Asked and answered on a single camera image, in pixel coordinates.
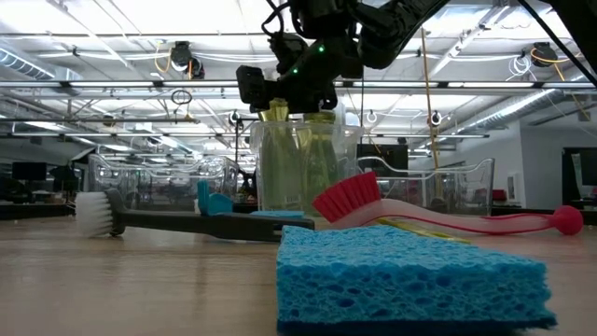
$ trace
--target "blue sponge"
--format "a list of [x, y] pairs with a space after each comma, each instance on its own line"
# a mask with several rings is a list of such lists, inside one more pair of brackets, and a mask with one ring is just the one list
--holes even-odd
[[282, 332], [449, 335], [556, 325], [545, 308], [543, 263], [388, 226], [283, 233]]

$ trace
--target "table surface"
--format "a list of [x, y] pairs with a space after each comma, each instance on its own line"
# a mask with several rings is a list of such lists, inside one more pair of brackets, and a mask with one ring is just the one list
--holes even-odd
[[[525, 335], [594, 334], [597, 229], [472, 240], [547, 263], [560, 325]], [[83, 239], [64, 217], [0, 222], [0, 335], [275, 335], [276, 249], [131, 228]]]

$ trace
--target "clear container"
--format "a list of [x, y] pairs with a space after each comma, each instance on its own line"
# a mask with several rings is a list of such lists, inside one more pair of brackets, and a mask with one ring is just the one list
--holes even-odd
[[326, 188], [358, 174], [363, 130], [322, 123], [260, 122], [251, 128], [260, 210], [303, 210]]
[[378, 176], [383, 198], [415, 204], [443, 214], [489, 216], [492, 210], [494, 159], [477, 165], [441, 168], [436, 171], [398, 170], [376, 160], [402, 176]]
[[225, 157], [207, 157], [192, 164], [147, 165], [89, 157], [90, 191], [114, 188], [130, 209], [194, 211], [197, 182], [209, 181], [210, 192], [236, 195], [239, 166]]

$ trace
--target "red object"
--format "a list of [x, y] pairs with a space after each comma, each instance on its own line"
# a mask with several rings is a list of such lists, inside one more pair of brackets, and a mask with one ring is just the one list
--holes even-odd
[[503, 189], [495, 189], [493, 191], [493, 200], [498, 202], [507, 201], [506, 191]]
[[333, 226], [348, 229], [367, 225], [380, 217], [403, 217], [456, 230], [484, 234], [513, 234], [558, 229], [577, 234], [583, 218], [578, 210], [563, 206], [554, 215], [517, 214], [499, 217], [459, 217], [436, 213], [398, 200], [382, 200], [375, 173], [348, 178], [317, 196], [312, 203]]

